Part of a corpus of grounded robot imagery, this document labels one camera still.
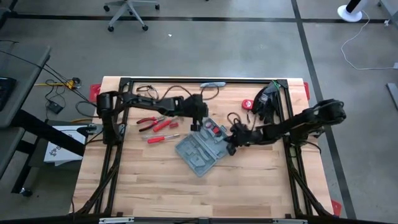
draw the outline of wooden tabletop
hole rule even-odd
[[[101,91],[117,90],[119,80],[120,77],[104,77]],[[301,113],[308,108],[303,80],[290,78],[288,83],[293,111],[295,114]],[[149,83],[135,83],[134,91],[146,84]],[[150,84],[157,89],[160,96],[173,85]],[[199,83],[178,85],[184,86],[191,93],[200,92]],[[206,102],[209,116],[218,125],[224,125],[228,129],[231,126],[226,119],[229,112],[237,112],[246,122],[246,111],[241,108],[241,102],[244,99],[253,99],[262,87],[259,84],[227,84],[220,88],[216,98]],[[214,94],[214,89],[206,89],[204,98]],[[173,88],[167,96],[186,98],[188,93]],[[285,101],[282,102],[287,118]],[[191,118],[185,118],[176,129],[164,129],[160,132],[181,134],[177,139],[160,144],[148,144],[142,140],[142,135],[153,134],[153,131],[139,133],[141,126],[136,121],[158,115],[155,111],[130,109],[113,205],[114,214],[123,212],[124,216],[133,217],[192,218],[283,218],[286,213],[294,216],[282,140],[268,146],[240,147],[234,156],[225,156],[199,178],[175,152],[175,145],[190,132]],[[99,184],[105,149],[102,142],[94,142],[86,147],[73,196],[76,210],[83,206]],[[303,146],[302,157],[309,188],[322,205],[332,212],[319,151],[310,145]],[[107,195],[108,191],[105,190],[103,209]],[[305,211],[301,190],[298,190],[298,195],[300,207]]]

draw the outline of black desk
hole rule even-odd
[[[0,42],[0,50],[28,60],[40,67],[43,67],[50,58],[50,47],[48,46]],[[15,150],[29,155],[12,190],[13,193],[21,191],[30,170],[28,163],[35,148],[33,144],[21,141],[24,131],[28,131],[38,138],[44,138],[80,156],[84,152],[82,143],[21,109],[42,70],[36,65],[0,52],[0,77],[11,77],[17,80],[14,91],[4,109],[0,111],[0,178],[7,169]]]

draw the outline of red object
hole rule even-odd
[[[142,131],[146,131],[146,130],[148,130],[148,129],[151,129],[151,128],[153,128],[156,124],[158,124],[159,122],[163,121],[164,119],[165,119],[164,116],[161,116],[161,117],[159,117],[159,118],[151,117],[151,118],[144,118],[144,119],[141,119],[141,120],[137,121],[137,124],[142,124],[142,123],[144,123],[144,122],[146,122],[146,121],[152,121],[152,124],[150,124],[150,125],[147,126],[147,127],[141,128],[141,129],[138,130],[138,131],[139,131],[139,132],[142,132]]]
[[[310,89],[308,87],[308,83],[304,82],[305,94],[307,94],[307,100],[310,100]]]
[[[152,143],[157,143],[157,142],[161,142],[161,141],[163,141],[164,139],[166,139],[165,138],[165,136],[162,136],[162,137],[156,137],[156,138],[151,138],[151,139],[148,139],[148,143],[149,144],[152,144]]]
[[[90,86],[90,102],[97,102],[97,96],[101,91],[101,84]]]
[[[165,121],[165,122],[160,123],[158,126],[154,127],[154,132],[158,132],[158,131],[164,129],[164,128],[167,127],[171,122],[172,122],[172,120],[167,120],[167,121]]]
[[[219,133],[220,130],[217,127],[214,127],[212,131],[213,131],[213,133],[217,134],[217,133]]]
[[[170,124],[170,128],[176,128],[176,127],[178,127],[178,123],[177,122],[174,122],[174,123]]]
[[[342,206],[341,206],[341,204],[340,203],[338,203],[337,201],[335,201],[335,200],[332,200],[331,201],[331,206],[333,207],[333,213],[336,215],[336,216],[340,216],[340,213],[341,213],[341,208],[342,208]]]
[[[251,110],[251,108],[253,108],[253,101],[252,100],[243,100],[242,107],[245,110]]]

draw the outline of black metal frame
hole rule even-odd
[[[128,91],[133,90],[133,85],[135,82],[162,82],[162,83],[205,83],[205,82],[226,82],[227,84],[232,84],[232,83],[238,83],[238,84],[262,84],[262,85],[269,85],[272,82],[277,82],[280,84],[282,87],[282,90],[284,91],[285,95],[285,100],[286,100],[286,106],[287,106],[287,112],[289,117],[293,116],[293,109],[291,105],[291,100],[290,100],[290,93],[289,93],[289,86],[287,84],[287,80],[281,79],[281,80],[265,80],[265,79],[239,79],[239,78],[159,78],[159,77],[154,77],[154,78],[121,78],[119,82],[119,91],[124,91],[125,87],[127,86]],[[280,91],[278,92],[277,95],[277,101],[279,105],[279,111],[278,111],[278,116],[281,121],[285,119],[284,117],[284,111],[282,107],[282,97],[280,94]],[[116,105],[119,105],[120,99],[116,101]],[[123,118],[121,121],[120,125],[124,125],[124,127],[127,125],[127,118],[129,114],[129,108],[126,108],[123,111]],[[116,145],[116,156],[114,159],[114,162],[112,164],[112,167],[108,170],[109,168],[109,161],[110,161],[110,155],[111,151],[113,149],[114,145],[107,145],[106,147],[106,153],[104,157],[104,163],[103,163],[103,168],[102,168],[102,173],[101,173],[101,179],[98,188],[95,190],[94,194],[90,197],[90,199],[86,202],[86,204],[76,213],[70,213],[66,216],[60,216],[60,217],[46,217],[46,218],[30,218],[30,219],[23,219],[23,220],[10,220],[12,223],[29,223],[29,222],[50,222],[50,223],[69,223],[70,221],[73,221],[74,223],[98,223],[100,218],[106,218],[106,217],[111,217],[112,214],[112,207],[113,207],[113,200],[114,200],[114,195],[116,193],[116,183],[117,183],[117,178],[118,178],[118,170],[119,170],[119,165],[121,161],[121,154],[122,154],[122,149],[123,149],[123,142],[124,142],[124,128],[121,129],[121,136],[122,136],[122,141],[120,143],[117,143]],[[284,150],[285,150],[285,157],[286,157],[286,162],[287,166],[289,164],[292,164],[292,155],[290,153],[290,143],[287,138],[283,138],[283,143],[284,143]],[[299,147],[295,147],[295,153],[296,153],[296,158],[297,158],[297,164],[298,164],[298,172],[300,174],[300,177],[304,180],[305,182],[305,172],[303,168],[303,162],[302,162],[302,157],[300,153],[301,149]],[[293,200],[293,207],[294,207],[294,213],[296,218],[306,218],[307,220],[315,220],[317,222],[318,218],[314,217],[312,215],[312,208],[309,203],[308,198],[303,194],[304,197],[304,202],[305,202],[305,208],[307,214],[304,215],[301,212],[300,209],[300,204],[299,204],[299,198],[297,194],[297,186],[296,186],[296,180],[293,177],[293,175],[288,171],[289,175],[289,180],[290,180],[290,189],[292,193],[292,200]],[[101,212],[101,204],[102,204],[102,199],[103,199],[103,191],[105,187],[109,184],[109,181],[111,181],[111,186],[109,190],[109,195],[108,195],[108,201],[107,201],[107,206],[104,210],[104,212]],[[94,209],[94,214],[88,214],[92,207],[95,205]],[[291,217],[291,214],[286,214],[286,218]],[[162,218],[162,217],[134,217],[135,222],[192,222],[193,219],[198,219],[199,218]],[[274,219],[272,218],[208,218],[208,222],[212,223],[272,223]],[[330,220],[322,220],[325,223],[328,223]],[[339,219],[338,222],[344,223],[345,221],[350,222],[356,222],[357,220],[345,220],[345,219]]]

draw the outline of red-handled pliers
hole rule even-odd
[[[156,118],[156,117],[151,117],[151,118],[144,118],[144,119],[141,119],[141,120],[139,120],[139,121],[137,121],[137,124],[141,124],[141,123],[144,123],[144,122],[146,122],[146,121],[152,121],[152,124],[151,125],[149,125],[149,126],[147,126],[147,127],[144,127],[144,128],[141,128],[140,130],[138,130],[139,132],[142,132],[142,131],[146,131],[146,130],[148,130],[148,129],[151,129],[151,128],[153,128],[156,124],[158,124],[159,122],[161,122],[161,121],[163,121],[165,119],[165,116],[160,116],[160,117],[158,117],[158,118]]]

